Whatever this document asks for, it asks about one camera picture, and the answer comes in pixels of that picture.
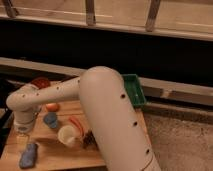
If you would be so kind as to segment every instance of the wooden tabletop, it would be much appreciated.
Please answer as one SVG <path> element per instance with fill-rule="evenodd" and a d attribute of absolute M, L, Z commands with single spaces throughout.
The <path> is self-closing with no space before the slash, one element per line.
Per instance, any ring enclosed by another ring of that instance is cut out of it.
<path fill-rule="evenodd" d="M 75 148 L 70 149 L 57 140 L 57 132 L 60 127 L 70 124 L 68 120 L 70 115 L 74 115 L 79 119 L 85 132 L 89 129 L 79 101 L 60 103 L 60 111 L 57 112 L 60 124 L 58 129 L 50 129 L 43 123 L 43 116 L 46 113 L 46 109 L 42 107 L 34 130 L 30 133 L 30 141 L 36 141 L 39 146 L 36 167 L 30 170 L 62 170 L 105 165 L 100 152 L 96 148 L 83 149 L 79 143 Z M 143 113 L 140 109 L 136 109 L 136 115 L 148 138 Z M 0 160 L 1 170 L 21 170 L 19 168 L 21 154 L 18 150 L 16 137 L 17 133 L 12 128 Z"/>

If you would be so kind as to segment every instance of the blue sponge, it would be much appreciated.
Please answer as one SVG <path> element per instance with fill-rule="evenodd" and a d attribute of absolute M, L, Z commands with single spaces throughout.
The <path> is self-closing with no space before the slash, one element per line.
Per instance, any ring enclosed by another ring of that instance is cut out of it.
<path fill-rule="evenodd" d="M 50 128 L 56 128 L 58 126 L 58 119 L 55 112 L 49 112 L 44 116 L 44 123 Z"/>
<path fill-rule="evenodd" d="M 38 145 L 36 143 L 31 143 L 27 145 L 27 148 L 22 153 L 21 159 L 19 161 L 19 167 L 21 169 L 28 169 L 35 166 L 35 162 L 37 159 L 37 149 Z"/>

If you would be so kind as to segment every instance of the dark wall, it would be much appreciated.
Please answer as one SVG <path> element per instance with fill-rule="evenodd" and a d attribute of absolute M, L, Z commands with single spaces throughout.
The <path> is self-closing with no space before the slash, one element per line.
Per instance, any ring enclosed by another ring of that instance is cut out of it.
<path fill-rule="evenodd" d="M 0 56 L 213 85 L 213 42 L 0 21 Z"/>

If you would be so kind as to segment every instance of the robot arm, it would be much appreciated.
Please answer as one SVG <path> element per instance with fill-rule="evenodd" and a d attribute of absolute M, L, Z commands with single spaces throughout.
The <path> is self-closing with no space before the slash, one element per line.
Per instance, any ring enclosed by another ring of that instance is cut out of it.
<path fill-rule="evenodd" d="M 11 94 L 7 104 L 15 110 L 16 130 L 28 132 L 33 127 L 37 105 L 72 100 L 78 95 L 110 171 L 160 170 L 152 148 L 137 124 L 123 79 L 115 70 L 94 67 L 80 78 L 42 90 L 26 86 Z"/>

